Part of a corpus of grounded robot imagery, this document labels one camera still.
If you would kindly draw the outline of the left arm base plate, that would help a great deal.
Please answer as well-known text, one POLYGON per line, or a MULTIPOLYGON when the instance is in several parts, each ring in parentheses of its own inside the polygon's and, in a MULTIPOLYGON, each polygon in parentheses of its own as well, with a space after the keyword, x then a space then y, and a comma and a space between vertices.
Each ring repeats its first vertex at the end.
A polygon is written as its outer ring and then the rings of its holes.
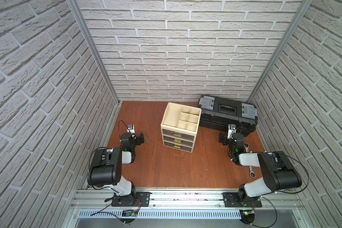
POLYGON ((148 207, 150 202, 150 192, 136 192, 127 196, 113 195, 112 207, 148 207))

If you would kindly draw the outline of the beige drawer organizer cabinet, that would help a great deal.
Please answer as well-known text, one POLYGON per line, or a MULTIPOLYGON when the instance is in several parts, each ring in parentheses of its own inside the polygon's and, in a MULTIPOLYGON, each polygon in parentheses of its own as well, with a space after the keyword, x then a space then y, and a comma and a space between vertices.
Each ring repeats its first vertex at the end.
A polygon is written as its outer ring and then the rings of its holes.
POLYGON ((168 103, 161 122, 161 130, 167 129, 195 136, 195 139, 193 141, 194 149, 199 129, 200 118, 201 109, 198 107, 168 103))

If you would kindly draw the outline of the clear top drawer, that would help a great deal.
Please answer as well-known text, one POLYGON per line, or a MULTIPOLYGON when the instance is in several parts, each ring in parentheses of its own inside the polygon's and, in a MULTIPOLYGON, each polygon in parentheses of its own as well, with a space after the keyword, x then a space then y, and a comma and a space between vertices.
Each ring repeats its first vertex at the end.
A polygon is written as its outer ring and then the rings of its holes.
POLYGON ((195 136, 193 136, 193 135, 179 133, 179 132, 175 132, 175 131, 171 131, 171 130, 167 130, 167 129, 162 129, 161 131, 162 131, 163 135, 173 137, 173 138, 178 138, 178 139, 187 140, 187 141, 191 141, 191 142, 193 142, 195 139, 195 136))

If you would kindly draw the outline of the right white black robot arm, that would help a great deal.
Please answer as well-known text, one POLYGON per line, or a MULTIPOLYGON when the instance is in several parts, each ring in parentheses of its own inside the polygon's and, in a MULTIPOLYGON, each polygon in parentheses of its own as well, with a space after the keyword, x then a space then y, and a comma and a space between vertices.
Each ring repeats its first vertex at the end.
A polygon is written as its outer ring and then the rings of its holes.
POLYGON ((240 206, 255 207, 263 195, 301 187, 300 174, 283 152, 251 153, 243 135, 238 133, 220 133, 218 141, 228 147, 228 156, 235 165, 249 167, 254 177, 256 174, 252 168, 261 170, 261 178, 240 185, 234 196, 240 206))

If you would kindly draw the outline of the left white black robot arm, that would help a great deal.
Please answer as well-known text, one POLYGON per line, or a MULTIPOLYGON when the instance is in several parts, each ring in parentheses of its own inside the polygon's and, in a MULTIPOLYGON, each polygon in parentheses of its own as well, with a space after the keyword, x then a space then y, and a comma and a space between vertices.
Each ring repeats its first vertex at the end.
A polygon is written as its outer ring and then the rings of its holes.
POLYGON ((136 196, 135 185, 122 176, 122 165, 135 162, 135 148, 144 143, 144 134, 125 133, 121 136, 121 146, 102 147, 94 151, 88 168, 87 182, 95 190, 111 189, 114 195, 105 200, 113 207, 141 206, 136 196))

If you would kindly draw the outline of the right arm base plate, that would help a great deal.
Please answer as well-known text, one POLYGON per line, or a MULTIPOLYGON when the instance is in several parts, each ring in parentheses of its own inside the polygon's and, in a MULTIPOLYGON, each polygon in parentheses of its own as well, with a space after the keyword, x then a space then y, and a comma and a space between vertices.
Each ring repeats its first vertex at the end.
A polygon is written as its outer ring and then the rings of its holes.
POLYGON ((248 197, 241 192, 224 192, 222 196, 226 208, 262 208, 259 197, 248 197))

